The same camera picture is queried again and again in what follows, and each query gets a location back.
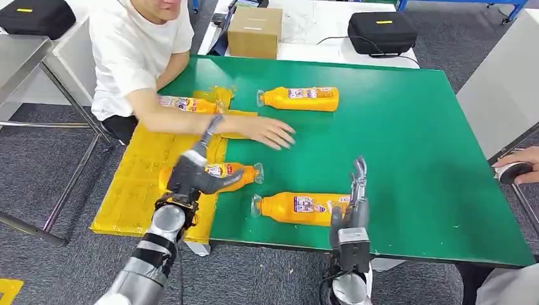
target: human hand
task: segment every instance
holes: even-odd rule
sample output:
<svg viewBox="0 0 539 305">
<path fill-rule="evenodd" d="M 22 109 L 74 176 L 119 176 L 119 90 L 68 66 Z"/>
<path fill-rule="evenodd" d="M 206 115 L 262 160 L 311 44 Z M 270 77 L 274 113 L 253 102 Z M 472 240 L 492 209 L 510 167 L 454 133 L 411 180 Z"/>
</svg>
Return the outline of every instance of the human hand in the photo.
<svg viewBox="0 0 539 305">
<path fill-rule="evenodd" d="M 532 146 L 499 159 L 492 167 L 502 167 L 509 163 L 528 162 L 533 164 L 533 171 L 519 175 L 515 184 L 539 182 L 539 147 Z"/>
<path fill-rule="evenodd" d="M 266 144 L 273 149 L 280 150 L 281 147 L 290 148 L 294 144 L 294 139 L 290 133 L 296 133 L 288 124 L 277 119 L 265 118 L 263 116 L 234 116 L 235 131 L 251 140 Z"/>
</svg>

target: floor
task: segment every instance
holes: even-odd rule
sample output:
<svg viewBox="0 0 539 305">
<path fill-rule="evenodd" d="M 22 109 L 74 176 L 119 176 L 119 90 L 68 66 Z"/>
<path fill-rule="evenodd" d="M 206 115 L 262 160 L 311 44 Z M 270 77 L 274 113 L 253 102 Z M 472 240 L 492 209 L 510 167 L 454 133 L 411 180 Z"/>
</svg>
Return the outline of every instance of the floor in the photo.
<svg viewBox="0 0 539 305">
<path fill-rule="evenodd" d="M 192 16 L 197 50 L 215 0 L 202 0 Z M 530 2 L 539 7 L 539 0 Z M 483 4 L 411 2 L 407 15 L 420 36 L 415 47 L 422 67 L 442 69 L 457 92 L 507 30 L 500 14 Z M 69 107 L 26 104 L 20 121 L 77 121 Z M 38 226 L 58 199 L 92 135 L 87 131 L 0 130 L 0 207 Z M 539 145 L 533 135 L 527 145 Z M 0 225 L 0 278 L 25 284 L 14 304 L 91 304 L 103 294 L 137 243 L 137 238 L 93 234 L 90 225 L 123 154 L 99 146 L 53 232 L 66 247 L 36 241 Z M 535 236 L 508 189 L 504 193 L 534 253 Z M 525 192 L 539 202 L 539 187 Z M 209 257 L 182 251 L 160 304 L 317 304 L 317 287 L 327 266 L 322 254 L 218 245 Z M 375 273 L 375 304 L 459 304 L 460 277 L 452 265 L 405 262 Z"/>
</svg>

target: table top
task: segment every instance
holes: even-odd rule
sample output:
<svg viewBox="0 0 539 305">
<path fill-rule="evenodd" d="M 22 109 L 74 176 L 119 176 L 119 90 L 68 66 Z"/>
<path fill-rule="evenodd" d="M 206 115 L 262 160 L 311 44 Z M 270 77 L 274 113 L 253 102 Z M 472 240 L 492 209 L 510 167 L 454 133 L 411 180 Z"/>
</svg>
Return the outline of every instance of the table top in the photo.
<svg viewBox="0 0 539 305">
<path fill-rule="evenodd" d="M 227 12 L 229 4 L 230 0 L 219 0 L 215 13 Z M 348 21 L 353 13 L 395 11 L 392 4 L 271 0 L 268 7 L 283 10 L 282 42 L 277 53 L 278 60 L 418 68 L 415 62 L 407 58 L 371 58 L 358 54 L 348 38 L 328 39 L 317 45 L 326 37 L 347 36 Z M 198 50 L 199 55 L 208 52 L 216 28 L 213 23 L 208 26 Z M 412 49 L 402 55 L 416 59 Z"/>
<path fill-rule="evenodd" d="M 261 162 L 265 181 L 219 195 L 212 240 L 329 249 L 328 228 L 252 217 L 251 198 L 349 193 L 352 161 L 362 154 L 369 166 L 373 254 L 534 263 L 442 71 L 201 57 L 162 94 L 183 96 L 214 85 L 236 88 L 231 109 L 281 119 L 297 134 L 292 149 L 283 151 L 229 141 L 226 161 Z M 256 107 L 256 91 L 277 86 L 337 86 L 340 104 L 336 112 Z"/>
<path fill-rule="evenodd" d="M 44 36 L 0 35 L 0 104 L 47 56 L 52 48 Z"/>
</svg>

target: cardboard box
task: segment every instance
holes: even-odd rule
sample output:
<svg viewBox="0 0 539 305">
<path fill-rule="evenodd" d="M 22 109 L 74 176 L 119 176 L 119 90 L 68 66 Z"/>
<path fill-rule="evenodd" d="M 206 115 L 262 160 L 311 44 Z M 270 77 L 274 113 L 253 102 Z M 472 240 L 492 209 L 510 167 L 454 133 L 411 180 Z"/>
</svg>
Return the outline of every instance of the cardboard box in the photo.
<svg viewBox="0 0 539 305">
<path fill-rule="evenodd" d="M 282 19 L 276 8 L 238 7 L 228 28 L 230 55 L 276 59 Z"/>
</svg>

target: yellow foam mat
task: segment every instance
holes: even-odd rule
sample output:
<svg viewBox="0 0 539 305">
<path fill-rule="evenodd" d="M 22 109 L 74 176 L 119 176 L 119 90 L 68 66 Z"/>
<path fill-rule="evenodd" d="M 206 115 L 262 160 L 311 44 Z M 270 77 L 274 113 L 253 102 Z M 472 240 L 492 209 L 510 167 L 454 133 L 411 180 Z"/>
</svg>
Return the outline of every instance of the yellow foam mat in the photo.
<svg viewBox="0 0 539 305">
<path fill-rule="evenodd" d="M 232 92 L 215 88 L 213 93 L 196 91 L 194 96 L 219 100 L 228 108 Z M 245 115 L 256 113 L 245 112 Z M 174 166 L 180 154 L 199 138 L 198 135 L 152 133 L 139 124 L 90 229 L 101 234 L 142 236 L 151 223 L 155 201 L 162 195 L 158 189 L 160 170 Z M 224 162 L 227 141 L 221 136 L 212 137 L 207 150 L 209 163 Z M 200 196 L 196 225 L 187 231 L 185 240 L 208 242 L 216 202 L 216 194 Z"/>
<path fill-rule="evenodd" d="M 23 281 L 0 278 L 0 305 L 10 305 L 20 291 Z"/>
</svg>

